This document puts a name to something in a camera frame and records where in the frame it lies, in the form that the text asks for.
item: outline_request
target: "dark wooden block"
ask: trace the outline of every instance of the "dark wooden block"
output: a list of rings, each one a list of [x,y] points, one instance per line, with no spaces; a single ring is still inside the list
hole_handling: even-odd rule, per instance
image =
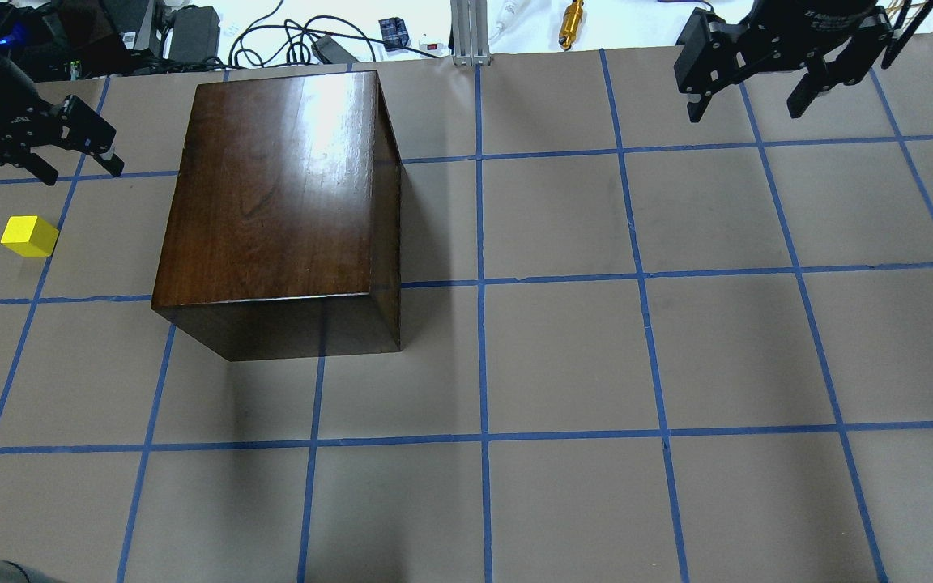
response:
[[[201,85],[153,310],[228,360],[397,351],[400,177],[373,71]]]

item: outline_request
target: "yellow cube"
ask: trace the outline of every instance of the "yellow cube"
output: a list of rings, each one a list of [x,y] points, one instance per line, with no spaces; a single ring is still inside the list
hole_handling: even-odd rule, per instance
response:
[[[41,217],[10,217],[2,244],[22,257],[48,257],[53,254],[59,235],[59,229]]]

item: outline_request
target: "brass fitting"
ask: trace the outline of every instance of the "brass fitting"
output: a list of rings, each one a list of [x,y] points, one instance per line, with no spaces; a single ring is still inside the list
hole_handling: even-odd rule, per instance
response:
[[[560,47],[568,51],[578,38],[578,27],[582,25],[582,3],[584,0],[571,0],[564,11],[564,23],[560,26]]]

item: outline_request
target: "power adapter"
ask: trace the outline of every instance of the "power adapter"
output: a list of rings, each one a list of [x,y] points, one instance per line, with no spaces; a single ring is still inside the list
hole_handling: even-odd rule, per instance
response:
[[[168,58],[174,62],[204,62],[218,56],[218,12],[210,6],[181,8],[172,15],[171,49]]]

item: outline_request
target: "blue tape grid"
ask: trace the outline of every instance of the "blue tape grid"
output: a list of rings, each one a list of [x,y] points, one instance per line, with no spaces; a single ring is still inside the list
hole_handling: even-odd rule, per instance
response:
[[[640,285],[640,306],[643,311],[643,330],[647,343],[647,357],[650,359],[650,373],[653,377],[654,402],[658,407],[658,429],[662,434],[662,457],[664,476],[667,480],[667,500],[671,510],[671,530],[675,534],[675,549],[679,561],[679,575],[682,583],[689,583],[689,567],[686,562],[686,545],[682,534],[682,517],[679,513],[679,494],[675,487],[675,464],[671,460],[671,431],[664,409],[664,392],[660,383],[658,367],[658,346],[654,341],[654,330],[650,320],[650,304],[647,296],[647,278],[643,269],[643,256],[636,235],[636,220],[633,217],[633,196],[628,187],[628,169],[625,166],[625,148],[621,140],[621,125],[618,121],[618,104],[614,99],[614,83],[611,81],[611,69],[607,66],[607,52],[599,50],[600,66],[603,67],[603,81],[607,85],[607,99],[611,105],[611,122],[614,123],[614,141],[618,154],[618,170],[621,173],[621,189],[624,193],[625,218],[628,222],[629,243],[633,247],[633,261],[636,263],[636,281]]]
[[[933,429],[933,421],[896,421],[896,422],[875,422],[875,423],[846,423],[841,416],[840,405],[837,403],[836,391],[833,388],[833,380],[830,377],[829,365],[826,362],[825,351],[823,351],[822,341],[815,322],[815,314],[812,310],[811,301],[808,299],[806,285],[804,285],[803,274],[806,273],[836,273],[836,272],[866,272],[866,270],[918,270],[933,269],[933,262],[921,263],[893,263],[893,265],[850,265],[850,266],[801,266],[799,258],[794,250],[789,228],[786,222],[786,216],[782,210],[780,197],[778,197],[777,187],[773,178],[773,170],[769,166],[766,148],[771,147],[806,147],[807,145],[827,145],[827,144],[846,144],[846,143],[896,143],[902,149],[903,156],[910,172],[917,182],[918,191],[922,195],[923,202],[929,211],[933,221],[933,202],[928,189],[923,184],[919,176],[917,166],[910,154],[907,143],[910,141],[933,140],[933,134],[919,136],[905,136],[901,133],[895,115],[888,103],[888,97],[884,93],[875,71],[871,71],[871,81],[873,81],[881,103],[884,104],[884,110],[888,114],[888,120],[891,122],[893,133],[895,135],[888,137],[866,137],[849,139],[821,139],[821,140],[785,140],[785,141],[763,141],[761,139],[754,110],[752,110],[751,101],[748,99],[747,89],[742,85],[740,88],[741,96],[744,100],[745,109],[748,111],[748,118],[752,125],[752,132],[755,135],[754,143],[712,143],[712,144],[677,144],[666,145],[665,147],[623,147],[621,129],[618,119],[617,104],[614,97],[614,88],[612,87],[610,67],[607,65],[606,53],[600,51],[600,63],[603,67],[604,82],[607,85],[607,98],[611,106],[611,121],[614,123],[615,143],[614,148],[603,149],[584,149],[584,151],[534,151],[534,152],[507,152],[507,154],[483,154],[482,148],[482,88],[481,88],[481,69],[475,69],[475,125],[476,125],[476,151],[473,155],[452,155],[452,156],[433,156],[433,158],[415,158],[403,160],[407,164],[426,164],[440,162],[458,162],[474,161],[476,164],[477,178],[477,254],[478,254],[478,277],[473,280],[449,280],[449,281],[415,281],[403,284],[404,288],[426,288],[426,287],[476,287],[478,298],[478,348],[479,348],[479,372],[480,372],[480,403],[481,403],[481,431],[478,434],[448,434],[448,435],[428,435],[428,436],[387,436],[386,438],[339,438],[339,439],[319,439],[318,427],[319,416],[321,416],[322,407],[322,386],[323,376],[325,376],[326,358],[319,357],[315,399],[312,412],[312,431],[311,438],[308,440],[253,440],[253,442],[218,442],[218,443],[153,443],[153,431],[156,427],[156,415],[160,407],[160,398],[164,388],[167,376],[168,363],[171,355],[171,348],[174,341],[175,329],[169,328],[167,340],[165,343],[162,362],[160,362],[160,374],[158,386],[155,389],[151,414],[147,422],[146,438],[142,444],[89,444],[72,446],[0,446],[0,455],[10,454],[44,454],[44,453],[140,453],[140,464],[137,473],[136,487],[130,505],[129,520],[127,520],[126,534],[123,539],[121,551],[121,560],[118,565],[117,580],[122,583],[125,579],[127,557],[130,553],[130,544],[134,533],[134,524],[136,524],[139,501],[142,493],[142,484],[145,479],[146,467],[149,454],[152,451],[208,451],[208,450],[253,450],[253,449],[275,449],[275,448],[307,448],[309,451],[308,471],[305,487],[305,506],[303,521],[301,522],[301,544],[299,553],[299,563],[297,564],[297,580],[303,581],[307,568],[308,541],[311,524],[312,494],[314,491],[314,469],[316,453],[319,447],[368,447],[385,445],[407,445],[424,443],[479,443],[482,455],[482,512],[484,514],[484,573],[485,581],[490,583],[495,579],[492,567],[492,491],[490,491],[490,469],[488,462],[488,446],[492,442],[501,442],[501,440],[572,440],[572,439],[645,439],[658,438],[662,440],[664,465],[666,465],[667,490],[669,490],[671,520],[675,531],[676,547],[678,553],[679,568],[682,581],[688,581],[688,565],[686,564],[684,534],[682,534],[679,501],[676,494],[673,464],[671,464],[671,437],[672,436],[739,436],[739,435],[785,435],[785,434],[807,434],[807,432],[837,432],[841,438],[841,447],[844,450],[845,461],[847,462],[852,486],[855,490],[856,502],[860,517],[863,519],[863,528],[865,528],[867,541],[870,543],[871,557],[877,571],[879,581],[887,581],[888,576],[884,571],[884,562],[880,557],[876,538],[871,526],[869,512],[867,511],[866,501],[863,498],[862,487],[858,479],[858,469],[855,468],[854,458],[852,457],[851,447],[848,442],[848,432],[877,432],[877,431],[917,431],[917,429]],[[228,71],[226,71],[223,80],[228,80]],[[97,104],[96,111],[101,111],[104,101],[107,97],[107,91],[110,86],[110,80],[104,81],[103,91],[100,93],[100,102]],[[777,217],[781,222],[781,229],[784,232],[785,242],[789,255],[791,256],[791,266],[778,266],[777,268],[760,269],[736,269],[736,270],[669,270],[669,272],[645,272],[641,264],[640,248],[637,244],[636,225],[634,225],[632,204],[630,204],[630,191],[628,185],[628,174],[624,163],[626,154],[636,154],[636,152],[649,151],[696,151],[697,149],[729,149],[729,148],[756,148],[762,159],[763,169],[766,173],[770,192],[773,193],[773,202],[777,207]],[[574,276],[539,276],[529,278],[486,278],[484,273],[484,206],[483,206],[483,166],[485,160],[508,160],[523,158],[554,158],[554,156],[575,156],[575,155],[617,155],[619,160],[619,170],[622,180],[622,191],[626,209],[626,219],[628,221],[630,244],[633,247],[633,260],[636,263],[636,273],[619,274],[597,274],[597,275],[574,275]],[[93,176],[81,176],[82,166],[85,156],[82,155],[78,167],[73,176],[59,178],[59,181],[69,181],[66,202],[60,214],[58,227],[62,228],[70,202],[73,200],[75,188],[79,181],[99,181],[113,180],[113,177],[107,174],[93,174]],[[122,178],[141,178],[141,177],[174,177],[177,171],[155,171],[155,172],[131,172]],[[37,182],[36,178],[5,178],[0,180],[0,185],[26,184],[26,182]],[[0,299],[0,305],[29,305],[29,310],[25,324],[19,337],[18,346],[11,361],[10,372],[3,387],[0,396],[0,421],[5,409],[8,394],[12,381],[15,377],[16,368],[19,365],[19,359],[23,354],[27,335],[30,331],[31,322],[36,313],[37,306],[47,303],[78,303],[78,302],[145,302],[151,299],[149,295],[141,296],[85,296],[84,298],[67,298],[67,296],[50,296],[42,298],[41,289],[45,285],[45,277],[49,272],[52,258],[45,261],[40,273],[40,279],[36,285],[34,296],[28,298],[4,298]],[[667,413],[664,410],[664,401],[662,388],[660,388],[660,379],[658,371],[658,356],[656,355],[656,344],[654,342],[653,327],[650,320],[649,305],[647,295],[645,294],[645,281],[654,278],[673,278],[673,277],[729,277],[761,274],[791,274],[799,282],[799,290],[803,305],[806,309],[808,325],[813,334],[814,343],[819,356],[822,368],[824,383],[826,384],[827,394],[829,394],[830,403],[832,403],[834,413],[834,424],[818,425],[777,425],[776,427],[736,427],[736,428],[670,428],[667,423]],[[623,431],[586,431],[586,432],[490,432],[488,429],[488,374],[486,374],[486,346],[484,333],[484,301],[485,287],[488,285],[506,285],[506,284],[531,284],[531,283],[556,283],[571,281],[604,281],[604,280],[636,280],[640,288],[641,310],[643,310],[643,321],[645,329],[645,339],[647,339],[648,357],[651,361],[651,372],[654,380],[655,401],[658,404],[658,428],[637,428],[623,429]]]
[[[103,103],[107,99],[107,90],[110,88],[110,78],[108,77],[103,82],[103,89],[100,90],[100,102],[96,104],[96,113],[103,111]],[[85,155],[82,154],[78,158],[78,167],[75,169],[75,176],[80,176],[82,166],[85,165]],[[63,228],[63,222],[66,221],[67,211],[70,210],[70,202],[74,199],[75,189],[78,188],[78,181],[71,181],[70,188],[67,189],[67,197],[63,202],[63,209],[60,211],[60,220],[56,222],[56,229]],[[31,304],[27,310],[27,318],[23,321],[23,329],[21,330],[21,335],[19,336],[19,341],[16,343],[16,350],[14,351],[14,358],[12,358],[10,364],[10,372],[6,375],[5,385],[2,387],[2,394],[0,395],[0,422],[2,420],[2,413],[5,410],[6,401],[10,398],[10,390],[12,387],[12,381],[16,374],[16,368],[19,365],[19,358],[23,354],[23,344],[27,341],[27,335],[31,329],[31,321],[34,320],[34,313],[38,307],[38,300],[41,298],[41,289],[45,286],[45,276],[49,275],[49,266],[53,263],[52,256],[45,259],[45,264],[41,267],[41,274],[38,276],[38,284],[34,288],[34,296],[31,299]]]
[[[880,549],[877,546],[877,535],[873,529],[873,523],[870,520],[870,510],[866,506],[866,497],[863,495],[862,481],[859,480],[858,468],[855,467],[855,457],[852,455],[851,443],[848,440],[848,432],[845,429],[844,417],[841,416],[841,405],[837,401],[837,391],[833,387],[833,376],[830,374],[829,364],[826,362],[826,350],[823,348],[823,340],[819,335],[819,327],[816,324],[816,315],[813,313],[812,302],[808,299],[808,289],[804,283],[803,268],[794,248],[794,240],[791,237],[790,228],[787,225],[787,217],[784,214],[784,206],[780,199],[780,192],[777,190],[777,182],[773,177],[773,169],[769,165],[769,159],[762,145],[761,132],[758,129],[758,121],[755,119],[755,110],[752,109],[751,99],[748,97],[748,89],[743,83],[740,84],[740,95],[743,99],[744,109],[748,111],[748,120],[751,122],[752,132],[755,134],[755,144],[758,144],[758,155],[762,159],[762,167],[765,170],[765,178],[769,185],[769,192],[773,195],[773,205],[777,209],[777,217],[780,219],[780,229],[784,235],[784,241],[787,244],[787,253],[791,258],[791,265],[794,269],[794,278],[797,280],[801,303],[804,305],[804,313],[808,319],[808,329],[812,332],[813,344],[816,347],[816,355],[819,357],[819,366],[822,369],[823,381],[826,384],[826,394],[830,401],[830,409],[833,410],[833,420],[837,425],[837,434],[841,438],[841,451],[844,453],[845,464],[848,466],[848,474],[851,478],[852,488],[855,493],[855,504],[858,506],[859,516],[863,520],[863,531],[865,531],[867,542],[870,547],[870,557],[873,560],[875,571],[877,571],[877,580],[885,583],[888,580],[888,574],[884,571],[884,561],[880,558]]]

